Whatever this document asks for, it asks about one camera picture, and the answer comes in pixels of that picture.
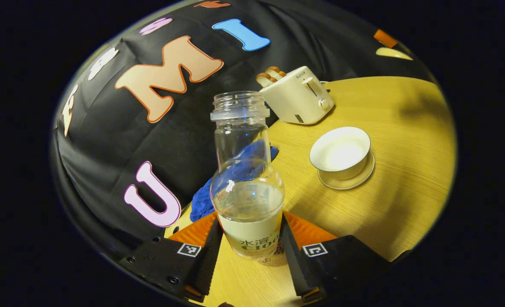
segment peach letter m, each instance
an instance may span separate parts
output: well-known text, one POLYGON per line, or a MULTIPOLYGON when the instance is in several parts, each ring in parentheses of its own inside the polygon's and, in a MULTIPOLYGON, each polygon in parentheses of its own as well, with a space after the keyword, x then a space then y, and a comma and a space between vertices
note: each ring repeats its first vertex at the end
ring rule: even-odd
POLYGON ((166 43, 161 49, 161 58, 161 66, 133 66, 124 72, 114 86, 116 89, 128 89, 147 109, 147 120, 151 123, 159 121, 173 105, 173 97, 158 95, 153 87, 185 93, 186 81, 181 67, 190 73, 190 82, 196 83, 205 80, 224 65, 222 60, 213 59, 194 46, 187 35, 166 43))

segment saucer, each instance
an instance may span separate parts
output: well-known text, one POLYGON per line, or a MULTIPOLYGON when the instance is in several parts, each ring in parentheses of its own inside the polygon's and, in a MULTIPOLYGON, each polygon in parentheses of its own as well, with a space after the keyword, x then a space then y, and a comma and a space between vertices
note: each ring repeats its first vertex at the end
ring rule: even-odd
POLYGON ((364 169, 360 171, 358 175, 353 178, 339 180, 334 179, 332 177, 328 177, 326 175, 321 175, 321 172, 317 170, 317 175, 321 182, 329 188, 333 188, 336 190, 349 190, 354 187, 360 186, 364 181, 370 178, 370 175, 374 172, 374 165, 376 164, 376 159, 374 158, 374 154, 372 151, 368 151, 367 161, 364 165, 364 169))

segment teacup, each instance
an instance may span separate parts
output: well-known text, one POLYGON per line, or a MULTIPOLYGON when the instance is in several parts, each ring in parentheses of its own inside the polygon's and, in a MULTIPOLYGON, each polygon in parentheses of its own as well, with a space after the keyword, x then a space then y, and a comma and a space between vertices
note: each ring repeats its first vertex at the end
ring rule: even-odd
POLYGON ((311 147, 309 160, 319 176, 346 180, 364 169, 370 137, 362 129, 341 127, 321 136, 311 147))

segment round table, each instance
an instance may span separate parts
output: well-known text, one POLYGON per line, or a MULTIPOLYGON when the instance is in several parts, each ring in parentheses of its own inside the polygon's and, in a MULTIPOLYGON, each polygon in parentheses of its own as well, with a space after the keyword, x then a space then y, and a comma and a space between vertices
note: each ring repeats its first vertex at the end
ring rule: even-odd
MULTIPOLYGON (((374 76, 327 82, 335 107, 315 125, 277 121, 269 128, 279 149, 273 166, 285 184, 284 210, 342 237, 354 235, 388 261, 413 249, 449 197, 457 163, 451 112, 438 86, 417 78, 374 76), (309 151, 326 132, 366 131, 375 169, 362 185, 333 190, 318 178, 309 151)), ((190 225, 191 206, 165 230, 190 225)), ((223 237, 204 306, 301 306, 288 265, 240 259, 223 237)))

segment white toaster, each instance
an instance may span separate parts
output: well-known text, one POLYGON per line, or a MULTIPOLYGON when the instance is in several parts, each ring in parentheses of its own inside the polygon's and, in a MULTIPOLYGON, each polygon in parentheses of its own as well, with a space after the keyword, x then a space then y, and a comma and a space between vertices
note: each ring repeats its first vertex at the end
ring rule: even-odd
POLYGON ((260 92, 282 122, 315 124, 334 107, 334 101, 307 66, 292 70, 260 92))

